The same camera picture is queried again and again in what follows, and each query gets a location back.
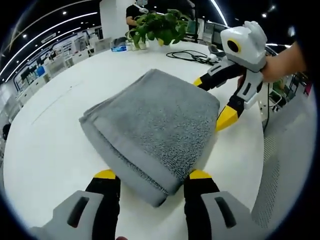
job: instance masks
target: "green leaves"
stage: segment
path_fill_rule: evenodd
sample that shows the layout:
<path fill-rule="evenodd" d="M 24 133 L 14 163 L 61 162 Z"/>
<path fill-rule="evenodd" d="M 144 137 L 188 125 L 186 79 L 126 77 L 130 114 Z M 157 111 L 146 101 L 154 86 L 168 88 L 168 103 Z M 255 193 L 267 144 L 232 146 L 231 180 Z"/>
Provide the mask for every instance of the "green leaves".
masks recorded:
<path fill-rule="evenodd" d="M 140 46 L 139 46 L 140 39 L 141 39 L 141 36 L 139 34 L 133 36 L 133 43 L 137 49 L 140 49 Z"/>
<path fill-rule="evenodd" d="M 155 40 L 155 33 L 153 31 L 148 32 L 146 36 L 150 41 Z"/>
<path fill-rule="evenodd" d="M 138 24 L 138 26 L 139 26 L 139 25 L 142 25 L 143 23 L 146 22 L 147 16 L 148 16 L 147 14 L 137 16 L 137 17 L 135 17 L 134 20 L 136 21 L 136 24 Z"/>
<path fill-rule="evenodd" d="M 138 49 L 140 49 L 139 41 L 145 43 L 146 38 L 150 41 L 157 39 L 164 45 L 177 44 L 185 37 L 187 31 L 188 21 L 183 19 L 188 20 L 189 17 L 176 9 L 168 9 L 164 15 L 149 12 L 135 18 L 137 27 L 127 32 L 126 37 L 134 42 Z"/>

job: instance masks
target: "round table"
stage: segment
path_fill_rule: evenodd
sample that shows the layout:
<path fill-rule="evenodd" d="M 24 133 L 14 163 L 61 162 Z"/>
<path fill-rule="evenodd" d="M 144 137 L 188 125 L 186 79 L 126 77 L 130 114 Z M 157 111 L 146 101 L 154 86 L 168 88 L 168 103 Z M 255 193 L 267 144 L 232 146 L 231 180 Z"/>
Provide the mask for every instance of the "round table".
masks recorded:
<path fill-rule="evenodd" d="M 204 45 L 182 42 L 172 51 Z M 209 66 L 166 57 L 151 50 L 106 51 L 62 72 L 42 87 L 14 119 L 4 155 L 8 202 L 26 227 L 41 227 L 53 209 L 93 176 L 108 169 L 83 133 L 78 119 L 93 105 L 110 98 L 150 69 L 157 68 L 189 83 Z M 210 92 L 225 106 L 237 88 L 232 79 Z M 219 132 L 204 167 L 221 191 L 228 191 L 252 210 L 263 171 L 264 138 L 258 104 L 237 123 Z M 116 236 L 130 240 L 188 239 L 183 190 L 153 208 L 121 185 Z"/>

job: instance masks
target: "gray towel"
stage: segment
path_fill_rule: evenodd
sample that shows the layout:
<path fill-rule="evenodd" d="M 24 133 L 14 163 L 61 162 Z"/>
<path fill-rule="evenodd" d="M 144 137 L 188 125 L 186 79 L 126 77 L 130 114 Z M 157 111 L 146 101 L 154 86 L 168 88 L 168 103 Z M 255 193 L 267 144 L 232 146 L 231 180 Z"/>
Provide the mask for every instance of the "gray towel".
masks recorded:
<path fill-rule="evenodd" d="M 219 107 L 210 93 L 152 69 L 79 121 L 115 174 L 157 207 L 201 157 Z"/>

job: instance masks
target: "plant pot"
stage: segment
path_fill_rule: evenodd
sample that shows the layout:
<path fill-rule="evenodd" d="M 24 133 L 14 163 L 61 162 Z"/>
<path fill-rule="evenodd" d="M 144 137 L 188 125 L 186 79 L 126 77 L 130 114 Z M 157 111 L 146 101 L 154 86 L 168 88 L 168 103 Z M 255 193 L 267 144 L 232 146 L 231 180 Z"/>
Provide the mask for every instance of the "plant pot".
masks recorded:
<path fill-rule="evenodd" d="M 132 51 L 139 51 L 139 50 L 148 49 L 147 45 L 142 41 L 139 41 L 139 48 L 136 48 L 136 46 L 135 46 L 135 44 L 133 42 L 131 43 L 131 47 L 132 47 Z"/>
<path fill-rule="evenodd" d="M 149 40 L 148 43 L 149 43 L 149 50 L 153 52 L 169 53 L 171 51 L 171 44 L 161 46 L 157 39 L 153 41 Z"/>

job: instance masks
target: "office chair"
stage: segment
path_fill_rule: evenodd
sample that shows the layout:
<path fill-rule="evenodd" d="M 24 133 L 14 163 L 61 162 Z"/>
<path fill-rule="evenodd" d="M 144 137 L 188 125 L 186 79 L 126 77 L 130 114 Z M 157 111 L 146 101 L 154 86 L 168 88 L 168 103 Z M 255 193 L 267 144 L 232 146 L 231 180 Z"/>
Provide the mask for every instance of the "office chair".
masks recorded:
<path fill-rule="evenodd" d="M 316 144 L 316 102 L 295 97 L 270 117 L 264 132 L 264 164 L 253 220 L 271 234 L 304 186 Z"/>

